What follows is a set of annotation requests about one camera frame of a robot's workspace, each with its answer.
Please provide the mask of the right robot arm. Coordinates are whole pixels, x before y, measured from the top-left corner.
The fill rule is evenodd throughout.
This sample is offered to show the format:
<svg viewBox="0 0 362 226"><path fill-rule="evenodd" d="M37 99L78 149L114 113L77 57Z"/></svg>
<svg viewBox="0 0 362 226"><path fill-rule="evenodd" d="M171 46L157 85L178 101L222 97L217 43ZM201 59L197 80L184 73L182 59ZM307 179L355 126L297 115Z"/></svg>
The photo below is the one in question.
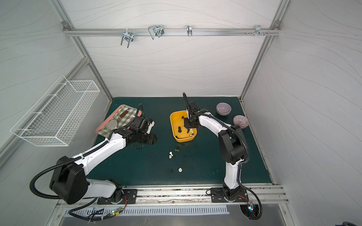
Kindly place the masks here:
<svg viewBox="0 0 362 226"><path fill-rule="evenodd" d="M222 191L226 200L235 200L238 194L245 189L240 181L241 167L250 159L249 148L242 129L237 125L221 121L206 109L198 108L194 101L189 102L186 97L184 100L187 112L184 127L194 129L202 126L218 137L220 153L226 162Z"/></svg>

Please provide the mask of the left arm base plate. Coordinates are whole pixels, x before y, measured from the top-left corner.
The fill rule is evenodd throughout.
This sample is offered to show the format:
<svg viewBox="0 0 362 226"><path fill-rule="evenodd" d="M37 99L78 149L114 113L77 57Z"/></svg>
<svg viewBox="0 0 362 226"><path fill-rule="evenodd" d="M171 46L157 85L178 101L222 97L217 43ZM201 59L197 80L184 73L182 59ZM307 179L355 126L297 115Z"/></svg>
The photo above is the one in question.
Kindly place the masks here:
<svg viewBox="0 0 362 226"><path fill-rule="evenodd" d="M135 204L137 189L118 189L110 198L101 197L97 200L98 205Z"/></svg>

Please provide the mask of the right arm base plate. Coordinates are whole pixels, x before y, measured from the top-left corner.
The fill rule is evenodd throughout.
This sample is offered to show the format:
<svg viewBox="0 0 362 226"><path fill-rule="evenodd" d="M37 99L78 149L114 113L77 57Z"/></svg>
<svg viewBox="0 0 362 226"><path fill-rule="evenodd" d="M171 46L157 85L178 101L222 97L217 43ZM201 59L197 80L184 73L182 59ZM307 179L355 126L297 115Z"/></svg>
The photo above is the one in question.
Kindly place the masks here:
<svg viewBox="0 0 362 226"><path fill-rule="evenodd" d="M236 188L232 190L231 194L227 194L224 187L212 187L206 191L206 195L211 197L212 203L247 203L249 201L248 193L243 188Z"/></svg>

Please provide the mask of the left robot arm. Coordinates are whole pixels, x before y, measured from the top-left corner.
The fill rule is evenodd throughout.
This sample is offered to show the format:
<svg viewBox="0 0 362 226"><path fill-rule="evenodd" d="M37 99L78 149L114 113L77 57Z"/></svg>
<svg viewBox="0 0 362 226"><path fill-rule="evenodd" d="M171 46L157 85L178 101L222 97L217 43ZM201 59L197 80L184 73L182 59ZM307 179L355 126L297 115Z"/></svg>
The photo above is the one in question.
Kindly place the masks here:
<svg viewBox="0 0 362 226"><path fill-rule="evenodd" d="M133 143L154 144L157 140L151 132L154 125L152 119L137 116L129 125L114 128L102 143L74 156L74 162L66 156L60 158L61 166L53 172L50 189L68 204L96 197L112 204L120 203L123 199L120 184L111 179L89 179L87 175L108 157Z"/></svg>

